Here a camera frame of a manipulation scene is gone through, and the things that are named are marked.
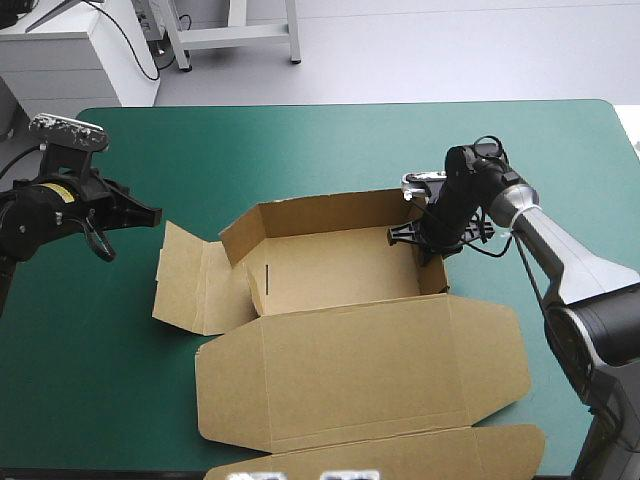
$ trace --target drawer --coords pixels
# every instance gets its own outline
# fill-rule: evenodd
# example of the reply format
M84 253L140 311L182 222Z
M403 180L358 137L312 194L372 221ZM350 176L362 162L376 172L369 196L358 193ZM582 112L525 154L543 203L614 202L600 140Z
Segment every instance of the drawer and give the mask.
M18 100L117 97L104 70L0 73Z
M63 117L75 118L78 113L88 108L119 107L117 98L81 98L68 100L20 100L22 109L29 118L38 113L52 113Z
M82 70L102 68L86 39L2 40L0 72Z

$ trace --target cardboard box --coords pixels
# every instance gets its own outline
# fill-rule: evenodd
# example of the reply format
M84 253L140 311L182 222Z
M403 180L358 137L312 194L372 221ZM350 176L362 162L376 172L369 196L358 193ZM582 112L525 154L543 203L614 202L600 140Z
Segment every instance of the cardboard box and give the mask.
M399 189L261 203L207 242L167 222L153 316L202 335L258 315L447 290L442 259L420 266L387 228L408 221Z
M274 455L215 468L376 469L385 480L529 479L544 436L473 424L530 386L517 318L451 295L264 316L196 356L201 434Z

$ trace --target silver metal part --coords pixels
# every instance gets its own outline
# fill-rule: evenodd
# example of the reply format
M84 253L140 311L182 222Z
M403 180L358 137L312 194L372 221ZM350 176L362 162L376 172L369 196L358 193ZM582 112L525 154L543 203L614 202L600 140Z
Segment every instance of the silver metal part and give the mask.
M102 127L48 113L33 117L29 132L47 143L86 152L100 152L109 144L109 136Z
M565 305L640 283L638 272L591 253L537 206L538 194L528 185L515 185L498 195L489 216L502 227L521 232L551 284L544 305Z
M320 480L381 480L377 470L342 470L324 472Z
M442 180L447 178L445 172L420 172L420 173L405 173L402 176L400 188L404 195L404 199L409 202L412 198L425 198L429 200L427 191L424 189L423 182L429 180Z
M281 472L241 472L227 475L227 480L287 480L287 476Z

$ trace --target white cabinet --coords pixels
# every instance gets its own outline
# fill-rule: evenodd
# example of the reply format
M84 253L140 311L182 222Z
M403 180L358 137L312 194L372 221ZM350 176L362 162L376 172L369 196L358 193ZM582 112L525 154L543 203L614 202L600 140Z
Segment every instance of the white cabinet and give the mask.
M91 6L79 4L25 33L58 3L40 0L15 26L0 30L0 77L27 115L75 117L91 107L152 106L160 81L142 74L116 26ZM155 76L131 2L107 0L98 6L117 20L145 71Z

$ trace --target white table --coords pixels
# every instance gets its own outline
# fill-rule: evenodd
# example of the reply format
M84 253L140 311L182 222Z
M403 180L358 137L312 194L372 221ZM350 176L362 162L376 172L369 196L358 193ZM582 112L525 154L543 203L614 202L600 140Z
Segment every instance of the white table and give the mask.
M86 4L48 23L25 28L60 0L40 0L33 12L0 30L0 77L27 115L48 112L75 117L91 107L151 106L159 81L145 78L115 25ZM130 1L98 4L113 16L151 76L156 74Z
M174 0L156 0L156 3L160 7L178 66L183 72L191 71L190 50L210 48L288 43L291 62L298 64L302 61L296 0L284 0L287 10L285 23L247 25L247 0L229 0L226 27L194 30L182 28Z

